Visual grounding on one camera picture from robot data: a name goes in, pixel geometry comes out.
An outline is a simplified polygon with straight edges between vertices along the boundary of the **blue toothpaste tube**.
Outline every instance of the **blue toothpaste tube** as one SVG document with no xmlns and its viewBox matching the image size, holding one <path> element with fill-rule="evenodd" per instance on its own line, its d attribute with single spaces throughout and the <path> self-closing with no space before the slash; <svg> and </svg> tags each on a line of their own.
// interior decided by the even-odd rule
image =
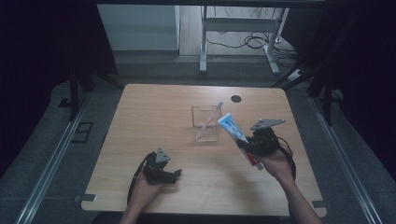
<svg viewBox="0 0 396 224">
<path fill-rule="evenodd" d="M 242 141 L 247 142 L 248 140 L 242 134 L 241 129 L 236 125 L 235 121 L 233 120 L 233 116 L 230 113 L 224 115 L 221 119 L 218 120 L 218 123 L 224 130 L 231 136 L 231 138 L 236 142 L 236 139 L 240 139 Z M 252 155 L 247 153 L 243 148 L 241 149 L 242 153 L 245 155 L 247 160 L 252 166 L 256 166 L 258 170 L 262 170 L 262 164 L 256 161 Z"/>
</svg>

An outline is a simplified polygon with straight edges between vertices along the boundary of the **transparent cup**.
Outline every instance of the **transparent cup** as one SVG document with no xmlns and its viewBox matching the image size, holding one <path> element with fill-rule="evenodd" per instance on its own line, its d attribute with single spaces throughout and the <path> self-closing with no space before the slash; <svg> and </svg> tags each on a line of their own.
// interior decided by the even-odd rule
<svg viewBox="0 0 396 224">
<path fill-rule="evenodd" d="M 193 106 L 192 126 L 195 129 L 196 142 L 214 142 L 219 140 L 218 119 L 222 117 L 221 108 L 216 105 Z"/>
</svg>

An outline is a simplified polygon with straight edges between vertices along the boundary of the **black circular hole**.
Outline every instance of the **black circular hole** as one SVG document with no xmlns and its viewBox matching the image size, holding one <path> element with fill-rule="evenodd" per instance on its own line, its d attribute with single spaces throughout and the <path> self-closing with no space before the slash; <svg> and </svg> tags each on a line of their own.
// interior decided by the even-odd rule
<svg viewBox="0 0 396 224">
<path fill-rule="evenodd" d="M 238 95 L 234 95 L 234 96 L 231 97 L 231 100 L 232 100 L 234 103 L 239 103 L 239 102 L 242 101 L 242 98 L 241 98 L 240 96 L 238 96 Z"/>
</svg>

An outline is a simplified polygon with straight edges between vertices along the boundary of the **gray floor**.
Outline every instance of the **gray floor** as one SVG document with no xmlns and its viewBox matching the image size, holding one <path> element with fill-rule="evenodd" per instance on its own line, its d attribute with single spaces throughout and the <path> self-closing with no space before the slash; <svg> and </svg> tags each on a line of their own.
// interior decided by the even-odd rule
<svg viewBox="0 0 396 224">
<path fill-rule="evenodd" d="M 262 51 L 250 53 L 248 49 L 246 53 L 245 50 L 240 53 L 219 53 L 217 48 L 209 50 L 209 54 L 213 52 L 215 55 L 256 56 L 210 56 L 207 73 L 202 75 L 198 71 L 198 57 L 193 56 L 195 53 L 189 53 L 196 51 L 196 47 L 191 50 L 186 49 L 184 52 L 192 56 L 182 57 L 142 52 L 116 54 L 120 76 L 112 77 L 122 85 L 133 82 L 263 88 L 270 87 L 279 79 L 272 75 Z M 282 74 L 289 70 L 288 67 L 279 69 Z M 59 169 L 38 207 L 33 223 L 91 223 L 97 215 L 96 212 L 82 210 L 77 196 L 82 195 L 88 185 L 122 90 L 97 76 L 92 78 L 95 83 L 94 91 L 80 93 L 80 96 L 89 96 L 81 122 L 92 122 L 92 133 L 85 144 L 71 143 L 68 146 Z M 328 215 L 323 220 L 325 223 L 370 223 L 341 163 L 337 160 L 331 141 L 317 117 L 316 109 L 306 95 L 308 85 L 309 82 L 302 83 L 287 91 L 287 95 L 327 205 Z M 0 180 L 1 223 L 15 222 L 63 136 L 70 116 L 69 108 L 58 107 L 63 98 L 69 98 L 68 83 L 61 84 L 53 90 L 45 115 L 21 154 Z M 382 222 L 396 223 L 395 182 L 373 151 L 349 125 L 337 104 L 332 107 L 332 121 L 333 129 L 361 183 L 367 189 Z M 74 139 L 78 140 L 80 137 L 79 134 L 75 134 Z"/>
<path fill-rule="evenodd" d="M 180 55 L 191 56 L 199 55 L 202 38 L 202 8 L 201 7 L 180 7 Z M 207 17 L 221 18 L 261 18 L 276 19 L 280 12 L 280 8 L 273 7 L 257 8 L 257 7 L 208 7 Z M 283 23 L 279 28 L 281 34 Z M 207 40 L 210 42 L 220 43 L 228 46 L 241 46 L 245 43 L 245 38 L 249 33 L 237 32 L 207 32 Z M 258 43 L 251 41 L 252 46 L 258 46 Z M 207 43 L 207 55 L 264 55 L 260 49 L 252 48 L 224 48 L 220 45 Z"/>
</svg>

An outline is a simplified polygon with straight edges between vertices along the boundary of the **black cable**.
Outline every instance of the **black cable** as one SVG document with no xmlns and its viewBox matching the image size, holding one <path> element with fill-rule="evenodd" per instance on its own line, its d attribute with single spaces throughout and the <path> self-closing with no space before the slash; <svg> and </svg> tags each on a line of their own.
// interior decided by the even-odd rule
<svg viewBox="0 0 396 224">
<path fill-rule="evenodd" d="M 287 145 L 288 148 L 290 149 L 290 152 L 288 152 L 288 151 L 287 151 L 285 148 L 283 148 L 283 147 L 279 147 L 279 148 L 278 148 L 278 150 L 281 151 L 281 152 L 286 156 L 286 159 L 288 160 L 289 165 L 290 165 L 290 168 L 291 168 L 291 175 L 293 176 L 293 179 L 294 179 L 294 181 L 295 181 L 295 180 L 296 180 L 296 176 L 297 176 L 297 169 L 296 169 L 296 164 L 295 164 L 295 162 L 294 162 L 294 160 L 293 160 L 293 155 L 291 154 L 291 148 L 290 148 L 290 146 L 289 146 L 289 143 L 288 143 L 285 139 L 283 139 L 283 138 L 281 138 L 281 137 L 277 137 L 277 139 L 280 139 L 280 140 L 282 140 L 284 143 L 286 143 L 286 145 Z M 289 204 L 289 215 L 290 215 L 290 223 L 291 223 L 291 224 L 296 224 L 297 222 L 296 222 L 296 220 L 295 220 L 295 217 L 294 217 L 293 212 L 292 212 L 291 209 L 290 209 L 290 204 Z"/>
<path fill-rule="evenodd" d="M 228 11 L 227 11 L 227 7 L 224 7 L 224 10 L 225 10 L 225 12 L 227 13 L 228 17 L 231 17 L 231 16 L 230 16 L 230 13 L 228 13 Z"/>
<path fill-rule="evenodd" d="M 282 52 L 281 49 L 278 49 L 278 48 L 276 48 L 276 47 L 274 47 L 274 51 L 275 51 L 275 53 L 276 53 L 277 55 L 286 56 L 286 57 L 289 57 L 289 58 L 292 58 L 292 59 L 296 59 L 296 58 L 297 58 L 297 55 L 296 55 L 296 54 L 290 54 L 290 53 Z"/>
<path fill-rule="evenodd" d="M 273 18 L 274 18 L 275 11 L 276 11 L 276 7 L 274 7 L 273 16 L 271 17 L 271 19 L 273 19 Z"/>
<path fill-rule="evenodd" d="M 261 49 L 264 45 L 266 45 L 268 43 L 267 39 L 264 39 L 263 37 L 260 37 L 260 36 L 257 36 L 257 35 L 253 35 L 253 33 L 251 33 L 249 36 L 245 37 L 245 39 L 244 39 L 245 43 L 243 45 L 240 45 L 240 46 L 229 46 L 229 45 L 225 45 L 225 44 L 221 44 L 221 43 L 217 43 L 217 42 L 212 42 L 212 41 L 208 40 L 207 38 L 206 38 L 206 41 L 209 42 L 210 44 L 213 44 L 213 45 L 220 45 L 220 46 L 223 46 L 223 47 L 226 47 L 226 48 L 231 48 L 231 49 L 240 49 L 240 48 L 242 48 L 244 46 L 248 46 L 251 49 Z M 250 44 L 251 41 L 256 41 L 260 45 L 259 46 L 253 46 L 253 45 Z"/>
<path fill-rule="evenodd" d="M 265 17 L 267 16 L 267 11 L 268 11 L 268 7 L 266 7 L 266 8 L 265 8 L 265 11 L 264 11 L 264 16 L 263 16 L 263 18 L 265 18 Z"/>
<path fill-rule="evenodd" d="M 276 63 L 279 64 L 279 65 L 282 66 L 282 67 L 286 67 L 286 68 L 292 68 L 292 67 L 293 67 L 293 65 L 288 66 L 288 65 L 283 64 L 283 63 L 280 61 L 280 60 L 282 60 L 282 59 L 288 59 L 288 60 L 295 60 L 295 59 L 292 59 L 292 58 L 278 58 L 278 59 L 276 59 Z"/>
<path fill-rule="evenodd" d="M 280 49 L 280 50 L 283 50 L 283 51 L 290 51 L 290 52 L 296 52 L 295 49 Z"/>
<path fill-rule="evenodd" d="M 256 12 L 258 9 L 259 9 L 259 8 L 258 8 L 258 7 L 256 7 L 256 8 L 253 10 L 253 12 L 250 14 L 250 18 L 252 18 L 252 17 L 253 17 L 253 14 L 254 14 L 254 12 Z"/>
<path fill-rule="evenodd" d="M 134 185 L 136 184 L 137 176 L 140 174 L 140 172 L 142 172 L 143 166 L 145 165 L 145 162 L 147 161 L 149 155 L 150 154 L 148 154 L 145 157 L 145 159 L 143 159 L 143 161 L 140 163 L 139 167 L 137 168 L 136 172 L 134 172 L 134 176 L 132 177 L 131 185 L 129 186 L 126 204 L 129 204 L 129 201 L 131 201 L 132 192 L 134 191 Z"/>
<path fill-rule="evenodd" d="M 261 14 L 262 14 L 262 7 L 260 8 L 259 15 L 257 16 L 257 18 L 259 18 Z"/>
</svg>

